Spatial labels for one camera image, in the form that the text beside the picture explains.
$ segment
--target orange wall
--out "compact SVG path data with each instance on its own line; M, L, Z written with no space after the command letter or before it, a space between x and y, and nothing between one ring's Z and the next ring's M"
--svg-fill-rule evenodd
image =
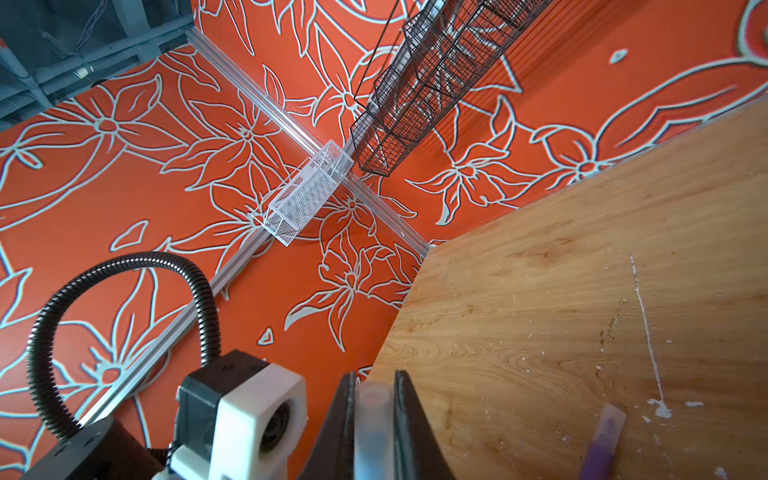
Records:
M391 7L219 0L197 24L254 80L314 101L296 119L341 141ZM762 94L766 24L759 0L554 0L390 178L367 181L427 241L453 238Z
M51 295L96 263L142 250L180 253L213 276L256 231L261 199L305 157L190 47L0 134L0 478L17 478L54 443L24 361ZM299 463L339 378L367 374L419 264L342 187L290 251L270 242L218 299L225 352L307 378ZM87 411L189 301L165 270L124 273L77 301L54 348L70 410ZM166 446L176 388L199 365L193 332L118 417Z

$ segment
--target wooden tabletop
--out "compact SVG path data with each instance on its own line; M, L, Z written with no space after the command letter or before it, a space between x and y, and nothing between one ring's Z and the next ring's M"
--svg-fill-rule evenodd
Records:
M457 478L768 478L768 101L427 256L370 379L406 369Z

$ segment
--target white mesh basket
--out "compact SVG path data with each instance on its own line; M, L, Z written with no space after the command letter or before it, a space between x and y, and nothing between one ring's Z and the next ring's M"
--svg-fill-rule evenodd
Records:
M329 141L272 197L262 227L288 246L328 201L352 165L352 158ZM257 221L260 210L253 212Z

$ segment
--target black wire basket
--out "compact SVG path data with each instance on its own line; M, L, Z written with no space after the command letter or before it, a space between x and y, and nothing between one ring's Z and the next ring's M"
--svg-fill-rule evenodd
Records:
M350 128L360 169L388 177L550 1L426 2Z

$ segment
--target wood grain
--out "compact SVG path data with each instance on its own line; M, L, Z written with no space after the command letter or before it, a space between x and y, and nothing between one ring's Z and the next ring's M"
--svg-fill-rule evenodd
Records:
M370 379L408 370L458 478L577 478L605 402L614 478L768 477L767 125L761 101L436 247Z

